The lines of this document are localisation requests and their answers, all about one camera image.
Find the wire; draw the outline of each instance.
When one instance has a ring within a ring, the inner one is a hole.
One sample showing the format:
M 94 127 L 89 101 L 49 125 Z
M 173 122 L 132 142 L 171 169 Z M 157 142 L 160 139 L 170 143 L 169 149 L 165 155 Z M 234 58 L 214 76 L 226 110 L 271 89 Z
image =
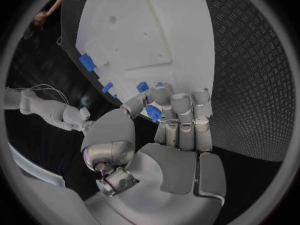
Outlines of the wire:
M 18 91 L 21 92 L 23 90 L 31 90 L 31 91 L 41 91 L 41 90 L 54 90 L 56 91 L 60 97 L 63 99 L 63 101 L 67 104 L 70 105 L 67 97 L 64 95 L 64 93 L 56 88 L 54 88 L 53 86 L 49 85 L 49 84 L 39 84 L 39 85 L 35 85 L 33 87 L 17 87 L 17 88 L 11 88 L 11 87 L 6 87 L 6 90 L 14 90 L 14 91 Z

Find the black background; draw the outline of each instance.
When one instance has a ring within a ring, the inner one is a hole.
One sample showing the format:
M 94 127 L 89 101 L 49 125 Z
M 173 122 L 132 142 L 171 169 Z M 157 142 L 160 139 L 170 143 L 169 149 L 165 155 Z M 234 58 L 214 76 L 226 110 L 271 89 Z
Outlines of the black background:
M 276 10 L 281 10 L 283 19 L 289 22 L 294 28 L 293 38 L 297 39 L 300 35 L 300 21 L 299 21 L 299 0 L 274 0 L 279 7 Z M 0 0 L 1 5 L 1 35 L 5 36 L 4 28 L 13 19 L 17 17 L 16 13 L 19 9 L 23 9 L 22 6 L 24 0 Z M 300 186 L 300 174 L 298 173 L 295 181 L 286 194 L 282 202 L 277 206 L 273 213 L 264 221 L 263 225 L 279 224 L 283 221 L 285 223 L 298 224 L 300 217 L 298 215 L 298 200 Z M 25 211 L 22 205 L 15 198 L 10 188 L 7 186 L 3 176 L 0 176 L 0 223 L 13 225 L 19 222 L 34 224 L 35 221 Z

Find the gray mesh fabric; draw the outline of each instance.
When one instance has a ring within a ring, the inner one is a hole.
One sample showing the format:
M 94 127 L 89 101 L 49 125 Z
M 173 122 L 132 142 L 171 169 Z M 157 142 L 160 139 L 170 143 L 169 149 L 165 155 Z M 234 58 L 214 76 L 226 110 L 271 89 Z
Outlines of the gray mesh fabric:
M 85 1 L 63 1 L 62 47 L 100 91 L 97 76 L 82 68 L 75 48 Z M 295 115 L 294 84 L 284 49 L 268 21 L 248 0 L 206 2 L 215 42 L 213 145 L 253 158 L 282 161 Z

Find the blue plastic clip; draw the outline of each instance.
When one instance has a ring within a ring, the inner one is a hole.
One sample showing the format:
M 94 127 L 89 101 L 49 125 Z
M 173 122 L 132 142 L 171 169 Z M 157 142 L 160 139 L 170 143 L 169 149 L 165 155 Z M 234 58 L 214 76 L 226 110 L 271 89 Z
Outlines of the blue plastic clip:
M 86 53 L 79 58 L 79 61 L 89 73 L 96 67 L 93 60 Z
M 148 84 L 145 81 L 142 81 L 139 85 L 137 85 L 137 90 L 139 93 L 145 92 L 149 89 Z
M 148 105 L 146 106 L 145 110 L 148 116 L 152 118 L 154 123 L 156 123 L 162 117 L 162 112 L 155 106 Z
M 106 84 L 106 86 L 104 88 L 102 88 L 102 93 L 106 94 L 109 89 L 111 89 L 111 87 L 113 86 L 113 84 L 111 82 L 109 82 L 108 84 Z

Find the person's hand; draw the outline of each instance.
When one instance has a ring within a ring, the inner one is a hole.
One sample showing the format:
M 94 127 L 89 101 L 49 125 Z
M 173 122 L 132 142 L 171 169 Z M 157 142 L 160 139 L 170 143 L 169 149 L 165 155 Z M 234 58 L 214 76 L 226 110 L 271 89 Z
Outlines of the person's hand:
M 44 26 L 47 17 L 48 13 L 46 11 L 40 11 L 37 15 L 35 15 L 33 19 L 34 27 L 37 29 L 41 29 Z

